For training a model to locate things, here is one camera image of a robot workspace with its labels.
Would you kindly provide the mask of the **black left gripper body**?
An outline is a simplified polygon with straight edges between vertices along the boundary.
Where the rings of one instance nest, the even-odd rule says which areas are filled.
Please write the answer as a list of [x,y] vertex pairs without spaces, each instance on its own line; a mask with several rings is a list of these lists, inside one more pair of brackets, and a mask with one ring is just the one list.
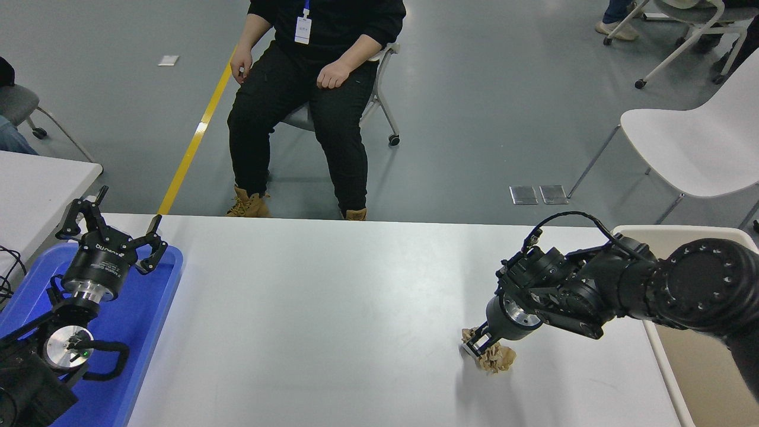
[[81,283],[94,283],[106,288],[107,294],[119,295],[130,267],[136,263],[136,250],[125,249],[131,237],[119,231],[88,232],[79,241],[79,248],[66,270],[62,286],[73,294]]

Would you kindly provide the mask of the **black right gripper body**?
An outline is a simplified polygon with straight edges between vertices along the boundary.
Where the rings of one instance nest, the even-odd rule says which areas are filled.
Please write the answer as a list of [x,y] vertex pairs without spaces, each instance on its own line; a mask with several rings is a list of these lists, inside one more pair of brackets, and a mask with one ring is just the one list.
[[521,340],[543,325],[536,314],[528,313],[506,295],[495,295],[486,306],[488,335],[491,338]]

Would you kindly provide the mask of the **person's right hand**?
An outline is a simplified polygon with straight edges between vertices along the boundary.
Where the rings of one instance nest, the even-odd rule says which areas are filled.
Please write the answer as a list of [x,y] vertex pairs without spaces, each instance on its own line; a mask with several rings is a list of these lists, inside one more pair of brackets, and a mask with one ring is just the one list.
[[231,55],[229,67],[231,76],[238,84],[242,85],[247,80],[252,63],[252,47],[247,45],[236,46]]

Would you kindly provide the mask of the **person's left hand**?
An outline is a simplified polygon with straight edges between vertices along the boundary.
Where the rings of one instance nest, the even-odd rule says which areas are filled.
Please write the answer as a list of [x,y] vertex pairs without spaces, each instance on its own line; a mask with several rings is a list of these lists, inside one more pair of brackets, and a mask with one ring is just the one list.
[[315,83],[321,90],[331,90],[342,86],[347,81],[353,69],[343,60],[335,60],[326,65],[320,72]]

